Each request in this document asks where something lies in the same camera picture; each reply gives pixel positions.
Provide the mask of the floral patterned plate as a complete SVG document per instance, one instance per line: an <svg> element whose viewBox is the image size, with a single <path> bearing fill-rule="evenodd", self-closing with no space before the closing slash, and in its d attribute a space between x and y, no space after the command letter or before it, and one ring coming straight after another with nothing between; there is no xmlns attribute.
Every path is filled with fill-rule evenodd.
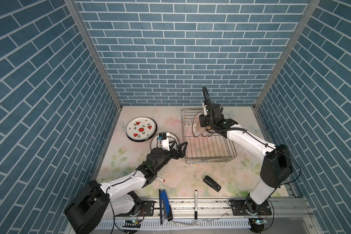
<svg viewBox="0 0 351 234"><path fill-rule="evenodd" d="M157 147L157 137L158 136L159 136L159 134L155 135L154 138L151 140L151 142L150 142L150 149L151 150L154 149L154 148L158 148ZM170 136L168 137L168 139L169 139L169 146L171 146L171 145L175 145L175 146L179 145L179 139L178 139L178 137L175 134L170 133Z"/></svg>
<svg viewBox="0 0 351 234"><path fill-rule="evenodd" d="M203 132L202 132L202 136L203 137L210 137L215 133L215 131L211 128L211 127L204 127Z"/></svg>

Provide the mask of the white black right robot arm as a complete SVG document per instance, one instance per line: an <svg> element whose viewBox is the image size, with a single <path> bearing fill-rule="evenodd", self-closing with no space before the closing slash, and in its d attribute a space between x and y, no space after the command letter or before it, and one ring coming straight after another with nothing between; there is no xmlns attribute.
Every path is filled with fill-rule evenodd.
<svg viewBox="0 0 351 234"><path fill-rule="evenodd" d="M251 156L261 162L260 180L246 197L246 210L258 213L268 198L293 173L292 159L287 146L265 141L232 119L225 119L219 104L202 103L203 114L199 116L201 127L210 127L215 133L242 146Z"/></svg>

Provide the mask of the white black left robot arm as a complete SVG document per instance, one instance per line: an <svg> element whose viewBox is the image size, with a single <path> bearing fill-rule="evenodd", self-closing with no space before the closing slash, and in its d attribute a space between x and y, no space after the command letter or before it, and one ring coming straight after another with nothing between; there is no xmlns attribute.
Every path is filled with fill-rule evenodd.
<svg viewBox="0 0 351 234"><path fill-rule="evenodd" d="M86 183L64 209L74 232L88 234L106 218L119 214L136 215L142 201L135 190L156 180L158 172L170 160L184 158L187 146L184 142L172 143L168 150L154 148L133 173L111 182L92 180Z"/></svg>

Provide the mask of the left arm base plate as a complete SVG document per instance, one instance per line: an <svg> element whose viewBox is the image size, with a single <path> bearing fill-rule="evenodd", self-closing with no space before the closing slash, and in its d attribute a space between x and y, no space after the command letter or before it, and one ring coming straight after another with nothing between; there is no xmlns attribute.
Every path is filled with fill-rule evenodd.
<svg viewBox="0 0 351 234"><path fill-rule="evenodd" d="M143 200L141 203L135 203L131 210L131 216L153 216L155 210L155 201Z"/></svg>

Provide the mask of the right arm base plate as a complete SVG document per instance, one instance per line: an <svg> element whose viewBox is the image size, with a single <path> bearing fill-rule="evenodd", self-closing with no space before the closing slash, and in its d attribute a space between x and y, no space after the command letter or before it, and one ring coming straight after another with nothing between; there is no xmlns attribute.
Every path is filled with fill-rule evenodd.
<svg viewBox="0 0 351 234"><path fill-rule="evenodd" d="M234 216L240 215L272 215L272 209L269 201L266 200L261 205L257 205L253 201L243 199L230 199L228 205L231 207Z"/></svg>

